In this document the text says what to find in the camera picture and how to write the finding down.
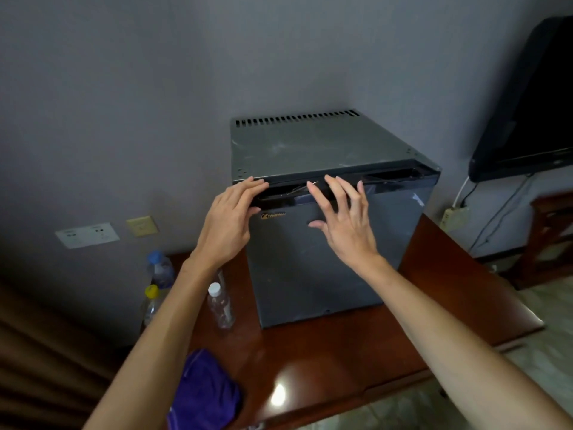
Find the person's left hand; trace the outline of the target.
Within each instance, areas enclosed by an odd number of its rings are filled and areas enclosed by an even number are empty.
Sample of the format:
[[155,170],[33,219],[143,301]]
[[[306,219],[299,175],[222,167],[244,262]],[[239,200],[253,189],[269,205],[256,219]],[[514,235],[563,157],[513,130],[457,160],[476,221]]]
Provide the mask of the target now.
[[235,258],[250,239],[248,208],[254,198],[269,187],[263,179],[249,177],[217,195],[204,220],[190,266],[197,271],[214,272]]

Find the person's right hand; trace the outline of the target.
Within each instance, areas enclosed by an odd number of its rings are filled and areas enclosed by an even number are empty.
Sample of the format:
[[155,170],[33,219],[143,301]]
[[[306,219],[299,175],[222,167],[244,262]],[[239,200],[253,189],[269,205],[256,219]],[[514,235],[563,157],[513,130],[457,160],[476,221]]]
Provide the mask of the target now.
[[[328,200],[312,182],[306,187],[324,216],[324,201]],[[379,254],[369,218],[362,218],[357,185],[352,185],[351,219],[324,219],[328,224],[331,239],[328,245],[338,258],[357,274],[365,274],[374,269],[387,269],[388,263]]]

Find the person's left forearm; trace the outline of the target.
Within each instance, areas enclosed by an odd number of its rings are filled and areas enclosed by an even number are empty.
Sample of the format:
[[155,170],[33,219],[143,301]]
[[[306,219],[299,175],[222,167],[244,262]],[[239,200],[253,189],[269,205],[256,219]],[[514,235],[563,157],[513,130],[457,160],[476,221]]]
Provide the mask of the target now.
[[229,260],[191,253],[82,430],[162,430],[207,289]]

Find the person's right forearm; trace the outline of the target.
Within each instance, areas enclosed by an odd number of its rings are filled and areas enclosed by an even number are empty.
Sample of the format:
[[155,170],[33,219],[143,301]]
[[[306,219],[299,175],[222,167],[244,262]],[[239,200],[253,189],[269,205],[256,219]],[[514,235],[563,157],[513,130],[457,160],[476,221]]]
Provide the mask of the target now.
[[382,298],[472,427],[573,430],[573,418],[532,378],[380,255],[369,254],[352,268]]

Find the dark grey mini fridge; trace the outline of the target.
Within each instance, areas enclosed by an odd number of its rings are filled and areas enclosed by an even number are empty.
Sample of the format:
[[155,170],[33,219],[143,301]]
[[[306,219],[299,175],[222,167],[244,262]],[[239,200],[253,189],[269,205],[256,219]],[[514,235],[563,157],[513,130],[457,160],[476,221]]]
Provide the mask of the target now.
[[262,329],[382,304],[381,298],[308,227],[325,218],[312,182],[331,201],[326,174],[364,183],[379,253],[397,269],[441,168],[356,109],[234,117],[233,184],[253,176],[247,262]]

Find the white power strip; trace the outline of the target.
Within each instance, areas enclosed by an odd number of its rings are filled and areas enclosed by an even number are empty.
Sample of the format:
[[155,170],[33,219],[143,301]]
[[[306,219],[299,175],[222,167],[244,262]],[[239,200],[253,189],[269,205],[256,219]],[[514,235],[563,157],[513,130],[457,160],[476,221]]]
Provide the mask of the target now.
[[469,223],[470,208],[464,207],[450,207],[443,212],[440,221],[440,229],[444,232],[457,231]]

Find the white cap plastic bottle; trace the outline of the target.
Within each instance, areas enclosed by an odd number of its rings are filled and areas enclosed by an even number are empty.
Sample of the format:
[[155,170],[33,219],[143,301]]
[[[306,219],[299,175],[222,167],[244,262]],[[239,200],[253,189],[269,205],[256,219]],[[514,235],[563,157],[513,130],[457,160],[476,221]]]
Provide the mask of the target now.
[[207,290],[207,303],[219,328],[230,330],[235,322],[229,294],[219,282],[212,282]]

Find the blue cap plastic bottle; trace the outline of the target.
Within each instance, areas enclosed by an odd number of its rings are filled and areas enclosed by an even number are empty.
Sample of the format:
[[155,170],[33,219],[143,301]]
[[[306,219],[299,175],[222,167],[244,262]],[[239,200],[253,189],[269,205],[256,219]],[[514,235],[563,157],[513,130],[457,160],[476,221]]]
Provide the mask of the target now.
[[147,255],[148,270],[151,284],[160,290],[169,290],[175,282],[175,271],[171,260],[161,251],[153,251]]

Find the yellow cap plastic bottle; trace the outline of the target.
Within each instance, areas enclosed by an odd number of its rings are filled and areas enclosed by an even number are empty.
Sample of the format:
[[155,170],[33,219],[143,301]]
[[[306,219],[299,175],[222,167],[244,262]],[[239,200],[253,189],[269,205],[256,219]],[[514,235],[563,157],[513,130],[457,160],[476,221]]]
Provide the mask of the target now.
[[144,294],[145,300],[143,304],[142,326],[143,328],[146,328],[159,310],[162,303],[162,296],[159,287],[156,284],[149,285],[144,290]]

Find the purple cloth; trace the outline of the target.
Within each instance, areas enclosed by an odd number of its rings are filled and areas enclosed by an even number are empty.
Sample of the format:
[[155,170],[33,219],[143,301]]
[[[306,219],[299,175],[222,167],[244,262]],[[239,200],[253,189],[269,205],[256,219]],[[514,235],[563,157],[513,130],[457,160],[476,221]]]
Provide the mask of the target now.
[[223,430],[241,410],[243,395],[236,383],[206,349],[193,351],[170,410],[168,430]]

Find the brown wooden stand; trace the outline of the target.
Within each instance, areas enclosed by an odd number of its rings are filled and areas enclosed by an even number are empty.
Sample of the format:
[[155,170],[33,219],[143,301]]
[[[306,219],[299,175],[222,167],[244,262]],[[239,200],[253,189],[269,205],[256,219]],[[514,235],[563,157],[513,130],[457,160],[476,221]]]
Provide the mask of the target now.
[[534,214],[524,252],[506,274],[518,290],[573,276],[573,234],[570,245],[557,258],[539,260],[541,253],[561,242],[564,232],[573,226],[573,191],[538,197],[531,206]]

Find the brown curtain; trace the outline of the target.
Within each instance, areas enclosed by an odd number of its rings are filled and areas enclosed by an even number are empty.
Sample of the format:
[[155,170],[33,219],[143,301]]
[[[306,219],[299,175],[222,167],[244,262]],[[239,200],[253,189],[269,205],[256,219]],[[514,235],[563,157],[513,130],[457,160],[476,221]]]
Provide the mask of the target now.
[[113,346],[0,282],[0,430],[81,430],[120,366]]

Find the beige wall switch plate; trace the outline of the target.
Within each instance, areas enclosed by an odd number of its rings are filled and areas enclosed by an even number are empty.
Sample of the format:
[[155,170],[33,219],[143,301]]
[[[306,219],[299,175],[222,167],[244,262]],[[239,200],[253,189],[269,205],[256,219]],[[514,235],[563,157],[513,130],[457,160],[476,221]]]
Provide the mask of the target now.
[[152,216],[141,216],[125,221],[134,237],[141,238],[159,233],[159,228]]

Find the white wall socket plate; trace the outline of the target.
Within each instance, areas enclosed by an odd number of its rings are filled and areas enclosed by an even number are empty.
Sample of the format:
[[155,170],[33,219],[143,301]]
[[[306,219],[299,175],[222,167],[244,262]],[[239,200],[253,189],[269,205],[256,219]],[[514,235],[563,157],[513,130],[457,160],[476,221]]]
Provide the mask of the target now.
[[108,222],[56,231],[55,235],[67,249],[101,245],[120,239]]

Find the black wall television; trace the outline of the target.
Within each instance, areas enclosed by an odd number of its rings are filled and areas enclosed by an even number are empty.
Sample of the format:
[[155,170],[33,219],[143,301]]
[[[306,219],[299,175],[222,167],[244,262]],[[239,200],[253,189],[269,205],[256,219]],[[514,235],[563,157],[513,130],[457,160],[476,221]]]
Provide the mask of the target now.
[[573,15],[541,21],[469,163],[474,183],[573,165]]

